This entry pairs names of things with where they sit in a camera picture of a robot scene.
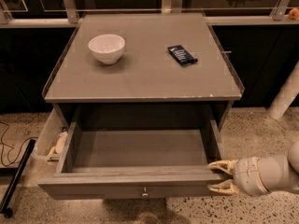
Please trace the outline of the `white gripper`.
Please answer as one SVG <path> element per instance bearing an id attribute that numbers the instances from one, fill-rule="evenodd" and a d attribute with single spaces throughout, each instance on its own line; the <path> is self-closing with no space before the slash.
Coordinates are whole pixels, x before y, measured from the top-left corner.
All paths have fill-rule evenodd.
<path id="1" fill-rule="evenodd" d="M 242 160 L 213 161 L 208 165 L 210 170 L 221 170 L 233 179 L 219 184 L 208 185 L 210 191 L 225 195 L 238 195 L 240 190 L 249 196 L 261 196 L 269 193 L 264 186 L 258 169 L 258 158 L 250 157 Z"/>

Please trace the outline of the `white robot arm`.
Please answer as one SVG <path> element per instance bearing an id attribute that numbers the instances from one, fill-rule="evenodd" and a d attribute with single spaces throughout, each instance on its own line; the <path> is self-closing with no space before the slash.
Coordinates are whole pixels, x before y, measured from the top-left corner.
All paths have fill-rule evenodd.
<path id="1" fill-rule="evenodd" d="M 299 62 L 268 108 L 270 116 L 280 119 L 298 94 Z M 261 196 L 271 191 L 288 191 L 298 194 L 299 142 L 292 144 L 286 155 L 214 161 L 208 168 L 223 171 L 232 177 L 219 184 L 207 186 L 210 191 L 216 193 L 234 195 L 243 192 L 249 196 Z"/>

